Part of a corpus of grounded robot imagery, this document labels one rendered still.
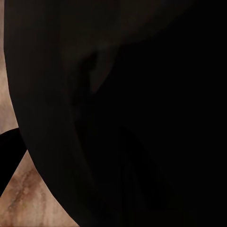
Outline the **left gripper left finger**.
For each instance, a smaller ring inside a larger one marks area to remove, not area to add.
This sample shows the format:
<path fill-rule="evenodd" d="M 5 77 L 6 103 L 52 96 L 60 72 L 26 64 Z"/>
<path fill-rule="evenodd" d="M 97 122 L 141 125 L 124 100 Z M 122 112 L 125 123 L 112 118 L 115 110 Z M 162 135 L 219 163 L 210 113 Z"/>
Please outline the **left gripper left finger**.
<path fill-rule="evenodd" d="M 0 135 L 0 197 L 26 151 L 19 128 Z"/>

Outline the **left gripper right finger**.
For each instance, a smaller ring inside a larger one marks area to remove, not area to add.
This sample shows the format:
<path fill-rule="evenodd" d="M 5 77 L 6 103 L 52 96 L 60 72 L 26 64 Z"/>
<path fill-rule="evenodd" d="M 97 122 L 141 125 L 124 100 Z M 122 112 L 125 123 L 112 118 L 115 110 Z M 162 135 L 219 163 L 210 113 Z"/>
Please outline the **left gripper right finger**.
<path fill-rule="evenodd" d="M 137 208 L 130 158 L 148 211 Z M 122 227 L 199 227 L 137 134 L 119 127 Z"/>

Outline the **cauldron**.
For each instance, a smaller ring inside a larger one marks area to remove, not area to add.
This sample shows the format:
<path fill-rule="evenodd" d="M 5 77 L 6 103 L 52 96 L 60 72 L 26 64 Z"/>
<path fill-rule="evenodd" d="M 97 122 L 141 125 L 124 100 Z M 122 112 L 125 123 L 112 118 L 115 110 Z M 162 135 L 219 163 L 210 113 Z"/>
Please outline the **cauldron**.
<path fill-rule="evenodd" d="M 227 0 L 5 0 L 4 55 L 22 139 L 80 227 L 122 227 L 120 126 L 199 227 L 227 227 Z"/>

